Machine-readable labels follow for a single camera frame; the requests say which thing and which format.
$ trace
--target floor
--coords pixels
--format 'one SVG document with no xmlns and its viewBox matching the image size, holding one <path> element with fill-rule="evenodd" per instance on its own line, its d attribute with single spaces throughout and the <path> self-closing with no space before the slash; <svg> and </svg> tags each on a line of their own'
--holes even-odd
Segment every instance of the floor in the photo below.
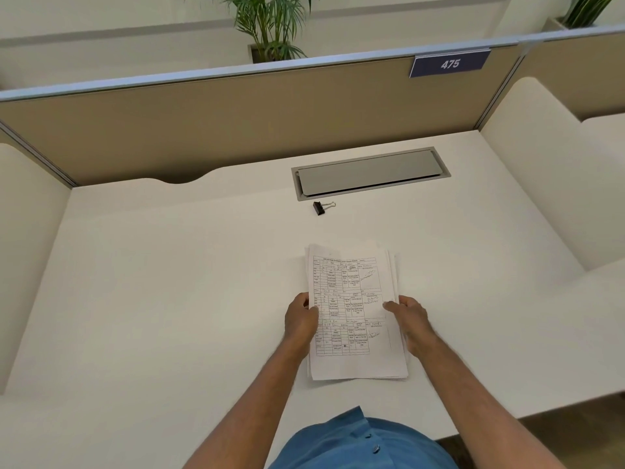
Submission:
<svg viewBox="0 0 625 469">
<path fill-rule="evenodd" d="M 567 469 L 625 469 L 625 393 L 522 418 Z M 476 469 L 459 436 L 438 441 L 460 469 Z"/>
</svg>

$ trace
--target person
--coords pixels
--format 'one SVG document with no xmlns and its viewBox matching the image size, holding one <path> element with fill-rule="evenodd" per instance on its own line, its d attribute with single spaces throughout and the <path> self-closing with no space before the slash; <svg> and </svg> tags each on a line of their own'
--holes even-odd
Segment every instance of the person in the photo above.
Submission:
<svg viewBox="0 0 625 469">
<path fill-rule="evenodd" d="M 479 469 L 564 466 L 480 384 L 433 330 L 413 298 L 384 303 L 397 318 Z M 184 469 L 262 469 L 295 375 L 317 331 L 318 310 L 300 293 L 285 314 L 285 334 L 239 401 Z M 288 441 L 270 469 L 449 469 L 457 465 L 434 441 L 407 426 L 365 418 L 355 408 L 309 426 Z"/>
</svg>

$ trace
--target white desk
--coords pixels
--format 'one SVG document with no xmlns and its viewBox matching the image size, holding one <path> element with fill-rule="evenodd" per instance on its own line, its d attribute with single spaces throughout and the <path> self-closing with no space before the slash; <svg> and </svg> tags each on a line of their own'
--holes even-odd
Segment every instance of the white desk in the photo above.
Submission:
<svg viewBox="0 0 625 469">
<path fill-rule="evenodd" d="M 296 201 L 293 166 L 426 146 L 451 178 L 328 198 L 319 217 Z M 0 465 L 180 467 L 277 345 L 304 246 L 352 239 L 399 253 L 400 292 L 515 415 L 625 388 L 619 287 L 584 275 L 480 133 L 460 133 L 74 189 L 0 399 Z M 304 367 L 270 461 L 355 405 L 456 432 L 415 359 L 405 382 Z"/>
<path fill-rule="evenodd" d="M 625 114 L 589 118 L 582 128 L 616 154 L 625 167 Z"/>
</svg>

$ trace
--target person's left arm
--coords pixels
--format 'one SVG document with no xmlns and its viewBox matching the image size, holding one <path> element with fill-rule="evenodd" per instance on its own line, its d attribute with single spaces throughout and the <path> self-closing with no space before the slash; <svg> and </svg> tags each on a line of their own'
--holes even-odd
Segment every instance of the person's left arm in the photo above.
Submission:
<svg viewBox="0 0 625 469">
<path fill-rule="evenodd" d="M 317 331 L 318 310 L 302 292 L 285 315 L 285 336 L 252 385 L 183 469 L 262 469 L 299 365 Z"/>
</svg>

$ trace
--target green plant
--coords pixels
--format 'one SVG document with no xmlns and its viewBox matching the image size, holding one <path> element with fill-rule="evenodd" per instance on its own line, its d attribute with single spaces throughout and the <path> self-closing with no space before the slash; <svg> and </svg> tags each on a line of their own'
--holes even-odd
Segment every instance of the green plant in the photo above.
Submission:
<svg viewBox="0 0 625 469">
<path fill-rule="evenodd" d="M 591 26 L 612 0 L 573 0 L 562 24 L 569 29 Z"/>
<path fill-rule="evenodd" d="M 283 61 L 305 57 L 292 41 L 306 22 L 302 0 L 221 0 L 234 6 L 234 26 L 254 39 L 259 61 Z M 313 0 L 308 0 L 308 11 Z"/>
</svg>

